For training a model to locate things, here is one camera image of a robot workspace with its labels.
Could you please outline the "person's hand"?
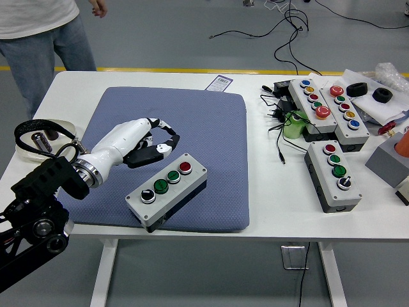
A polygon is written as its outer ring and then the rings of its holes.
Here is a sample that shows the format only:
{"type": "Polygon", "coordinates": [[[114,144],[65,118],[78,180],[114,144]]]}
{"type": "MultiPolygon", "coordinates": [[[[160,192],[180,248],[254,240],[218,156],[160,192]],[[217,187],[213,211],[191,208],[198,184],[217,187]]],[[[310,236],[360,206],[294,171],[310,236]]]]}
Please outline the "person's hand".
{"type": "Polygon", "coordinates": [[[105,0],[89,0],[92,6],[92,14],[95,17],[104,18],[108,12],[105,0]]]}

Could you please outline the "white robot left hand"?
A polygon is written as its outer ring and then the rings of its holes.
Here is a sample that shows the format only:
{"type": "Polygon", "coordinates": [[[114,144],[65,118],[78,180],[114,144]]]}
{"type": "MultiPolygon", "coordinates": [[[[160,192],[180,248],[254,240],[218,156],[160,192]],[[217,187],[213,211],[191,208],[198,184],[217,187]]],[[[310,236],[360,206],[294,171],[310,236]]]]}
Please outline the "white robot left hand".
{"type": "Polygon", "coordinates": [[[141,118],[115,126],[82,158],[93,165],[103,179],[113,166],[126,164],[138,168],[165,159],[175,148],[180,136],[164,121],[157,118],[141,118]],[[148,137],[151,129],[164,129],[171,138],[159,145],[141,148],[139,145],[148,137]]]}

